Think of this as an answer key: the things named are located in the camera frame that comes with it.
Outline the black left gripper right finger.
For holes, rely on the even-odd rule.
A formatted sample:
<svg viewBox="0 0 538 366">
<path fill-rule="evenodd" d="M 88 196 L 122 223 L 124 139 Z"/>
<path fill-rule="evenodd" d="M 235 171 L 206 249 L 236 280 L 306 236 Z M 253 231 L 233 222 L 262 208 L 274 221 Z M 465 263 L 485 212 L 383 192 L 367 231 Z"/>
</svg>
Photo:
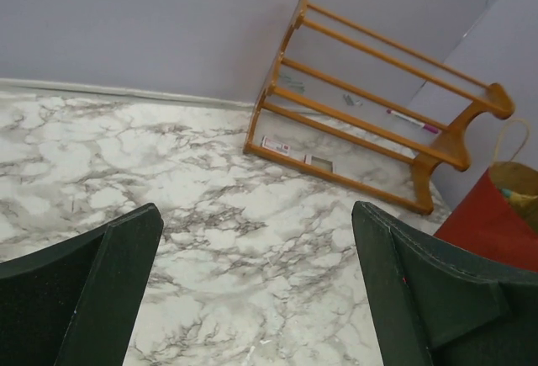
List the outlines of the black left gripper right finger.
<svg viewBox="0 0 538 366">
<path fill-rule="evenodd" d="M 352 228 L 386 365 L 535 365 L 537 275 L 357 201 Z"/>
</svg>

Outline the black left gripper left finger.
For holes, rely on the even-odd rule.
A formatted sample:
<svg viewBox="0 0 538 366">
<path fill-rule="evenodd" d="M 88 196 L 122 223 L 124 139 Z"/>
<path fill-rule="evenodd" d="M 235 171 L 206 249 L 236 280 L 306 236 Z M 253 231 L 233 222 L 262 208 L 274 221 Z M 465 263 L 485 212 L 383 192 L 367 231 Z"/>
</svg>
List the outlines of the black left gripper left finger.
<svg viewBox="0 0 538 366">
<path fill-rule="evenodd" d="M 1 363 L 122 364 L 162 232 L 145 204 L 3 262 Z"/>
</svg>

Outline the red paper bag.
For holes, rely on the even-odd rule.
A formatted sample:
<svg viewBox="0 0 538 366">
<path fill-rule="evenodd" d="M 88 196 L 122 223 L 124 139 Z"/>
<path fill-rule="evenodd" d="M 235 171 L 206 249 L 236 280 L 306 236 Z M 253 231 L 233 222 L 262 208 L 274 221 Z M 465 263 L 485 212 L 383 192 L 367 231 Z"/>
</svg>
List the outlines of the red paper bag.
<svg viewBox="0 0 538 366">
<path fill-rule="evenodd" d="M 537 171 L 515 160 L 493 160 L 435 237 L 480 257 L 537 270 Z"/>
</svg>

